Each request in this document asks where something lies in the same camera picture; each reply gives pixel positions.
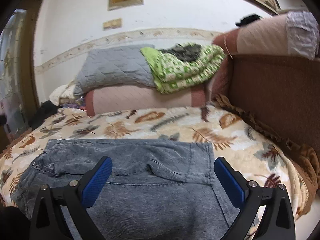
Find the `blue denim jeans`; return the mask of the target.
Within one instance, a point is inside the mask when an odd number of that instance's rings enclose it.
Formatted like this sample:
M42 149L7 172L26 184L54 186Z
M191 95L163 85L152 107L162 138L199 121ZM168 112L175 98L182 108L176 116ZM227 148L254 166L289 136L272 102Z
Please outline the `blue denim jeans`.
M31 217L41 185L66 186L104 156L112 173L87 212L106 239L220 239L239 213L214 173L211 144L164 139L51 139L12 199Z

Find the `leaf pattern beige blanket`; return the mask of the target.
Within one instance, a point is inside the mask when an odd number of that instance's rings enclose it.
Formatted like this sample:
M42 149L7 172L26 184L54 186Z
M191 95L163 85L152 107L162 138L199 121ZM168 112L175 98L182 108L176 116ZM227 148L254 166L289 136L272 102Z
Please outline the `leaf pattern beige blanket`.
M215 160L225 158L247 181L254 180L268 188L284 184L293 216L296 208L304 204L308 192L293 163L274 142L224 109L214 106L153 108L110 112L91 118L82 110L69 108L46 119L2 154L1 239L30 239L33 213L27 217L13 201L12 194L23 172L51 139L164 139L209 143ZM73 239L82 239L67 207L61 206L61 209ZM253 239L264 209L259 208L245 239Z

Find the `black cloth at sofa edge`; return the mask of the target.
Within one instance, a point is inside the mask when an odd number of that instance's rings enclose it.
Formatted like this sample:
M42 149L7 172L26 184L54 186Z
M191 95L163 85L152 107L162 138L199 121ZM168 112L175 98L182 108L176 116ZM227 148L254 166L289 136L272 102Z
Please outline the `black cloth at sofa edge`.
M41 104L40 108L36 111L33 117L28 121L28 125L32 128L32 130L37 129L47 118L55 115L58 109L59 107L54 105L51 101L45 101Z

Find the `wooden glass panel door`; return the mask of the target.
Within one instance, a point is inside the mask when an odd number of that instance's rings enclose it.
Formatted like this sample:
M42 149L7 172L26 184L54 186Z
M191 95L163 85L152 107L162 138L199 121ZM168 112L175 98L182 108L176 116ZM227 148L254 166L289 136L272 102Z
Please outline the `wooden glass panel door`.
M39 107L33 48L40 5L40 0L22 0L1 32L1 115L10 141L29 128Z

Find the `cream cushion behind pillow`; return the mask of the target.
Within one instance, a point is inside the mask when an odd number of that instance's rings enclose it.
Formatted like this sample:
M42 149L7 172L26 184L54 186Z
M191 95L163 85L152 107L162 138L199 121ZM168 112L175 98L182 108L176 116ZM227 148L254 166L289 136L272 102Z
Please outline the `cream cushion behind pillow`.
M61 85L50 94L49 100L56 106L73 103L75 101L74 88L75 83L73 80L66 85Z

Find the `brown sofa with pink cover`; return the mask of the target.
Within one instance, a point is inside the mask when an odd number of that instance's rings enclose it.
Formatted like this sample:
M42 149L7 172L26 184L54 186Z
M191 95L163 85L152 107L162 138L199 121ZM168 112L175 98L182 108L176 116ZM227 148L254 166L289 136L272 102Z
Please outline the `brown sofa with pink cover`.
M309 145L319 157L319 50L314 60L288 54L286 16L258 20L216 37L214 44L227 57L202 84L170 94L138 85L100 87L84 94L88 112L198 107L222 94L281 137Z

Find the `grey quilted pillow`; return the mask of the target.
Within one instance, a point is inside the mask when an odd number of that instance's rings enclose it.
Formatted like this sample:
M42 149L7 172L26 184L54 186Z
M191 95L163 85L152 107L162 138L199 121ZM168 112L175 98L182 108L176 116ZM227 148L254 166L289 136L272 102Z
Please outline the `grey quilted pillow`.
M155 87L151 69L141 49L151 44L137 44L91 50L74 79L74 96L106 86L138 85Z

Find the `green patterned folded quilt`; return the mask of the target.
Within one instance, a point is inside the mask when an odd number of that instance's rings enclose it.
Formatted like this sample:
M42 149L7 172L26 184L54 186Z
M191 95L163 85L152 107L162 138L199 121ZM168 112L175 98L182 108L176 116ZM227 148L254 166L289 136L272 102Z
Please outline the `green patterned folded quilt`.
M199 58L194 62L184 62L174 55L144 47L141 52L147 60L156 89L162 94L202 84L212 78L220 69L226 55L218 45L202 46Z

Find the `dark olive crumpled garment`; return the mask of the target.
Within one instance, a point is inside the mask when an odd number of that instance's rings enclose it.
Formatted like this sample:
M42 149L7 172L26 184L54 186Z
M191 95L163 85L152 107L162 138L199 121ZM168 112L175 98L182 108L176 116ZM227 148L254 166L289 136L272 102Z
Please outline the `dark olive crumpled garment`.
M201 49L202 46L199 44L188 44L185 46L177 44L169 49L161 49L160 52L174 55L179 60L184 62L194 62L199 58Z

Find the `white crumpled cloth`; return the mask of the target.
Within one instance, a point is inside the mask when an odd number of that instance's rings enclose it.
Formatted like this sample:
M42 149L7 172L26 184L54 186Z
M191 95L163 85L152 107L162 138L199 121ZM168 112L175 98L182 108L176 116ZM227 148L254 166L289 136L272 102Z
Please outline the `white crumpled cloth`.
M290 11L286 16L287 52L314 60L319 50L319 26L308 11Z

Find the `black item on sofa top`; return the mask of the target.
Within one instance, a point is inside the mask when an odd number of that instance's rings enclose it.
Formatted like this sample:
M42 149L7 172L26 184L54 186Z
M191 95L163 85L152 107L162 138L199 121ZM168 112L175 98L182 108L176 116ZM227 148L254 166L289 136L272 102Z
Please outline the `black item on sofa top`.
M242 18L239 22L236 22L235 25L239 28L243 27L243 26L246 26L246 25L249 25L257 20L260 20L262 19L261 16L257 15L257 14L252 14L252 15L249 15L249 16L246 16L244 18Z

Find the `beige wall switch plate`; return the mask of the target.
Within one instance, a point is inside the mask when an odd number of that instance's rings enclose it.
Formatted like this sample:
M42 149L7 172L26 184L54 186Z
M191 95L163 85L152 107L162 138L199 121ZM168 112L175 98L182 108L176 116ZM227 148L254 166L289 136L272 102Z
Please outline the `beige wall switch plate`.
M103 29L117 29L123 26L123 19L117 18L103 23Z

